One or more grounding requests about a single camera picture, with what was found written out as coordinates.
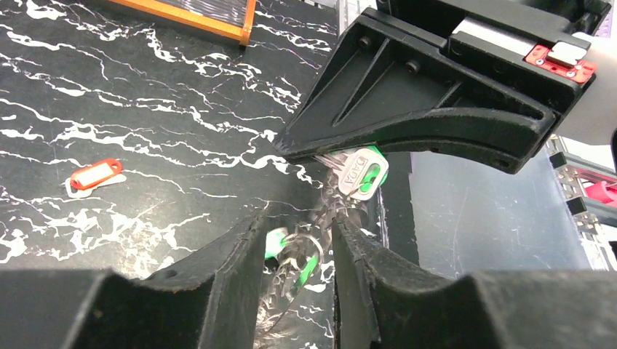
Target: keychain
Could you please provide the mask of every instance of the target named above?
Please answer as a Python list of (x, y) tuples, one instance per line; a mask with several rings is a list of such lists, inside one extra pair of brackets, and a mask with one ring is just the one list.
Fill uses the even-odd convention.
[(122, 164), (116, 159), (106, 159), (92, 166), (75, 171), (64, 182), (69, 198), (87, 198), (94, 189), (104, 185), (124, 182), (127, 177), (120, 174)]

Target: metal frame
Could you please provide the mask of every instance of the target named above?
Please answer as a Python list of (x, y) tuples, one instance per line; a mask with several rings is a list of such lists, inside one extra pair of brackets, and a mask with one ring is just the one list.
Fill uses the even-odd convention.
[(602, 230), (602, 225), (617, 227), (617, 209), (588, 198), (583, 185), (583, 180), (617, 183), (617, 177), (608, 168), (569, 154), (560, 136), (551, 136), (546, 147), (589, 263), (595, 270), (617, 270), (617, 258)]

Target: red bracket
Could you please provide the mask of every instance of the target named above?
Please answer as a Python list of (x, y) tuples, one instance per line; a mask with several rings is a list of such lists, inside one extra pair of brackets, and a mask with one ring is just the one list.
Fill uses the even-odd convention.
[(542, 68), (545, 71), (550, 71), (551, 73), (563, 76), (564, 78), (579, 84), (585, 84), (588, 82), (597, 70), (597, 64), (587, 62), (585, 60), (578, 61), (578, 64), (574, 68), (568, 68), (557, 63), (550, 62), (546, 59), (549, 52), (551, 52), (550, 48), (537, 45), (533, 48), (533, 50), (531, 50), (531, 52), (529, 52), (529, 55), (525, 57), (525, 62)]
[(585, 188), (585, 192), (589, 198), (598, 200), (611, 207), (617, 207), (617, 188), (610, 187), (605, 181), (595, 183)]

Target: orange tray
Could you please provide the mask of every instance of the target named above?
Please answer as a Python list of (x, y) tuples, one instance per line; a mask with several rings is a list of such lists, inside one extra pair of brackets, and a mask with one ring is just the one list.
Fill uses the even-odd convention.
[(130, 7), (139, 11), (147, 12), (151, 15), (163, 17), (168, 20), (173, 20), (191, 27), (203, 29), (221, 36), (225, 36), (239, 41), (240, 45), (245, 47), (249, 44), (252, 23), (255, 18), (255, 4), (257, 0), (247, 0), (246, 15), (244, 16), (244, 25), (242, 27), (225, 23), (222, 20), (216, 20), (198, 15), (186, 9), (176, 7), (170, 4), (165, 4), (155, 0), (109, 0), (113, 3)]

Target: green plastic tag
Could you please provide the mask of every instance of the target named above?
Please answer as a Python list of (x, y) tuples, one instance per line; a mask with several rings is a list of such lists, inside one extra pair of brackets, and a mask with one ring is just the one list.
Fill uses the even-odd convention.
[(306, 263), (306, 266), (302, 270), (302, 273), (300, 274), (300, 278), (298, 279), (300, 282), (300, 286), (304, 286), (304, 284), (308, 281), (309, 277), (313, 273), (313, 270), (315, 270), (315, 267), (317, 266), (317, 262), (318, 262), (317, 256), (313, 256), (308, 261), (308, 263)]
[(287, 229), (278, 228), (269, 232), (266, 236), (266, 259), (276, 257), (285, 248), (285, 236)]
[[(374, 145), (371, 145), (368, 148), (383, 157), (383, 154)], [(380, 171), (381, 168), (377, 164), (371, 165), (371, 167), (369, 167), (367, 174), (364, 178), (362, 178), (362, 181), (360, 183), (361, 192), (366, 193), (371, 189), (371, 187), (373, 186), (373, 182), (375, 182), (375, 178), (377, 178)], [(383, 179), (381, 180), (381, 183), (379, 183), (379, 185), (382, 185), (386, 181), (386, 178), (388, 178), (387, 173), (385, 176), (383, 176)]]

